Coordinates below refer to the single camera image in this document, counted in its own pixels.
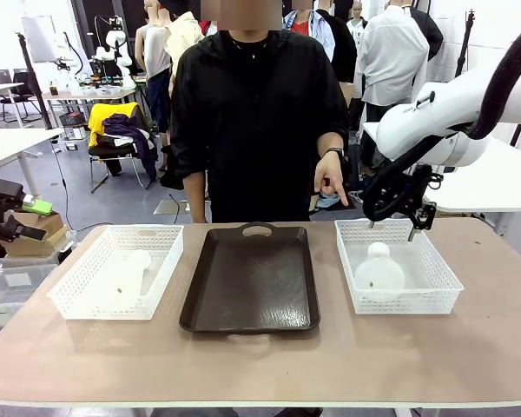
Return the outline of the black crate with red item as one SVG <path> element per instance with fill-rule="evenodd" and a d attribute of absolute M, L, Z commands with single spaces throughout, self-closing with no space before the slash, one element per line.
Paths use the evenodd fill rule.
<path fill-rule="evenodd" d="M 89 136 L 88 122 L 83 112 L 76 110 L 60 115 L 66 140 L 83 140 Z"/>

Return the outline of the dark brown serving tray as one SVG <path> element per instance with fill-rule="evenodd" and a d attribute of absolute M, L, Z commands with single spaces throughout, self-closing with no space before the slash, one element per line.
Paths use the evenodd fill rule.
<path fill-rule="evenodd" d="M 320 307 L 307 230 L 262 223 L 213 228 L 205 236 L 179 319 L 190 333 L 310 331 Z"/>

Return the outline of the person's right forearm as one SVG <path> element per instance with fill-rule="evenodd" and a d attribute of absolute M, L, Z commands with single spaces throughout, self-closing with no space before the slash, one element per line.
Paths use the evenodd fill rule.
<path fill-rule="evenodd" d="M 188 176 L 185 181 L 185 187 L 188 194 L 188 202 L 193 222 L 206 223 L 207 219 L 205 213 L 205 173 L 197 172 Z"/>

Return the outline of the black metal chair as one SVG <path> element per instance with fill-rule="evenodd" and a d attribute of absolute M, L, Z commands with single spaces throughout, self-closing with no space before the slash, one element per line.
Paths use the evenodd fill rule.
<path fill-rule="evenodd" d="M 155 142 L 155 137 L 148 125 L 147 118 L 144 115 L 141 106 L 139 109 L 135 109 L 132 116 L 129 117 L 134 117 L 138 127 L 144 129 L 150 135 L 150 138 Z M 92 165 L 98 162 L 104 163 L 106 165 L 106 175 L 103 179 L 97 180 L 95 179 L 94 173 L 90 174 L 90 191 L 92 193 L 95 193 L 110 177 L 121 174 L 123 161 L 129 161 L 131 163 L 133 170 L 135 171 L 138 184 L 143 189 L 148 189 L 150 185 L 154 183 L 149 181 L 148 175 L 142 166 L 141 160 L 138 159 L 135 154 L 135 150 L 131 145 L 130 139 L 122 139 L 120 142 L 118 142 L 120 143 L 119 147 L 114 145 L 114 139 L 112 137 L 105 136 L 104 134 L 102 136 L 98 136 L 97 141 L 98 144 L 94 148 L 88 147 L 89 163 Z"/>

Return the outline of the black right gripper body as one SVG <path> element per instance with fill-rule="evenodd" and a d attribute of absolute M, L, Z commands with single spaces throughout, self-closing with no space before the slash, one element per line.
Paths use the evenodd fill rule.
<path fill-rule="evenodd" d="M 384 213 L 412 215 L 423 206 L 423 196 L 432 179 L 430 165 L 419 165 L 412 174 L 401 173 L 394 182 L 386 185 Z"/>

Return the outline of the mannequin in blue shirt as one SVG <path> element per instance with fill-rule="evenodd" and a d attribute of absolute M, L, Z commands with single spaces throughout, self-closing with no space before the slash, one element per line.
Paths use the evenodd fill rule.
<path fill-rule="evenodd" d="M 282 18 L 282 29 L 318 41 L 329 61 L 333 60 L 335 40 L 330 24 L 313 7 L 315 0 L 291 0 L 291 10 Z"/>

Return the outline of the mannequin in white dress shirt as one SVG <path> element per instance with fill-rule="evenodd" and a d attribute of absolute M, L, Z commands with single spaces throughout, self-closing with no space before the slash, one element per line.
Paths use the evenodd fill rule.
<path fill-rule="evenodd" d="M 378 122 L 391 107 L 409 103 L 424 82 L 430 47 L 404 2 L 389 0 L 385 10 L 368 21 L 360 43 L 358 65 L 365 78 L 362 101 L 368 122 Z"/>

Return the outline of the mannequin in cream shirt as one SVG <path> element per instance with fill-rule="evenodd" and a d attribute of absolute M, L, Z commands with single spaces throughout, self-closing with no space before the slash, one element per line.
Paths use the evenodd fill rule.
<path fill-rule="evenodd" d="M 170 18 L 164 49 L 172 60 L 172 74 L 184 52 L 204 37 L 199 25 L 201 0 L 159 0 Z"/>

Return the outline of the white perforated plastic basket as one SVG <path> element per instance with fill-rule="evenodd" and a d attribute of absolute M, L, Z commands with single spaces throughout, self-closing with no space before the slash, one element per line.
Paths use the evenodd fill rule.
<path fill-rule="evenodd" d="M 464 286 L 409 220 L 338 220 L 334 226 L 356 314 L 452 311 Z"/>
<path fill-rule="evenodd" d="M 183 230 L 108 226 L 48 297 L 65 320 L 149 321 L 183 253 Z"/>

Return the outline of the dark purple garment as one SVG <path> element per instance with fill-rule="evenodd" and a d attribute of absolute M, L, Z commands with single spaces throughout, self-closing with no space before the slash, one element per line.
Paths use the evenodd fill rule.
<path fill-rule="evenodd" d="M 102 122 L 104 135 L 114 139 L 114 145 L 120 146 L 122 139 L 130 139 L 138 159 L 141 160 L 149 181 L 156 181 L 155 163 L 158 160 L 155 142 L 150 135 L 138 127 L 134 117 L 114 114 Z"/>

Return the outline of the translucent plastic conical flask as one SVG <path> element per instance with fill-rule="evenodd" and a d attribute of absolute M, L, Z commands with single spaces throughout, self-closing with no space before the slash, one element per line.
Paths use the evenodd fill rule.
<path fill-rule="evenodd" d="M 109 286 L 111 302 L 116 308 L 129 308 L 135 304 L 141 295 L 143 276 L 150 263 L 149 253 L 137 249 L 113 267 Z"/>
<path fill-rule="evenodd" d="M 374 242 L 367 249 L 366 258 L 353 274 L 357 289 L 365 291 L 370 301 L 391 301 L 405 289 L 402 267 L 392 259 L 389 247 Z"/>

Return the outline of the person in black jacket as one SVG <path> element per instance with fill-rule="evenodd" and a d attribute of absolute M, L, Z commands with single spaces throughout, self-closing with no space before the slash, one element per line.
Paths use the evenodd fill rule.
<path fill-rule="evenodd" d="M 338 133 L 346 150 L 332 64 L 318 41 L 282 29 L 281 8 L 220 0 L 216 33 L 179 60 L 171 147 L 186 194 L 205 173 L 207 222 L 306 221 L 318 138 Z"/>

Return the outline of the white softbox panel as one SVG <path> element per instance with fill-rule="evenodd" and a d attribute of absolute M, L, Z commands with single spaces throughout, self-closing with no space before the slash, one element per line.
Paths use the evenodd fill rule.
<path fill-rule="evenodd" d="M 52 16 L 22 18 L 23 33 L 34 63 L 53 63 L 56 59 L 56 30 Z"/>

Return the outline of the black tripod stand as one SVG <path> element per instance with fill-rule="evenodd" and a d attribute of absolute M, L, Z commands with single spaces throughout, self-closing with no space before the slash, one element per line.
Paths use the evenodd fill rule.
<path fill-rule="evenodd" d="M 455 74 L 454 74 L 455 78 L 457 78 L 458 76 L 460 76 L 462 74 L 463 68 L 465 66 L 465 62 L 467 59 L 467 53 L 468 53 L 469 40 L 470 40 L 470 35 L 472 32 L 472 26 L 474 24 L 474 20 L 475 20 L 475 11 L 473 9 L 470 9 L 466 13 L 465 33 L 464 33 L 463 42 L 461 43 L 460 54 L 459 54 L 458 60 L 457 60 L 457 66 L 456 66 L 456 70 L 455 70 Z"/>

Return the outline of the yellow garment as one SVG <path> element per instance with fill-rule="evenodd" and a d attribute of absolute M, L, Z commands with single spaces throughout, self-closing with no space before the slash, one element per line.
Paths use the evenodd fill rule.
<path fill-rule="evenodd" d="M 98 144 L 98 136 L 105 133 L 103 122 L 115 114 L 132 116 L 135 109 L 139 109 L 138 103 L 106 104 L 97 103 L 92 107 L 89 115 L 88 128 L 90 129 L 89 148 Z"/>

